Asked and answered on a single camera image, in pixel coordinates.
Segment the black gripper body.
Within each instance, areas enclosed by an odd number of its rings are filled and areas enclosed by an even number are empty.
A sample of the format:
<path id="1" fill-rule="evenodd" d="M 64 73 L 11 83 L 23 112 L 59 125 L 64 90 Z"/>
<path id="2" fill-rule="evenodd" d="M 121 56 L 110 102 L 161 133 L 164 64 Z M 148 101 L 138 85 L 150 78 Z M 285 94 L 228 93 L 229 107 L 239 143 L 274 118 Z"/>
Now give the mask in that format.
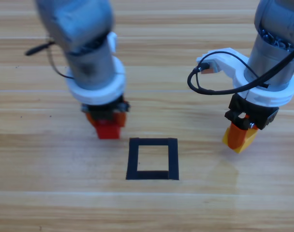
<path id="1" fill-rule="evenodd" d="M 276 117 L 278 107 L 265 107 L 248 102 L 234 94 L 225 117 L 242 130 L 254 128 L 263 130 Z"/>
<path id="2" fill-rule="evenodd" d="M 89 114 L 93 120 L 113 120 L 114 113 L 125 113 L 130 109 L 130 104 L 121 95 L 116 100 L 103 105 L 81 104 L 81 111 Z"/>

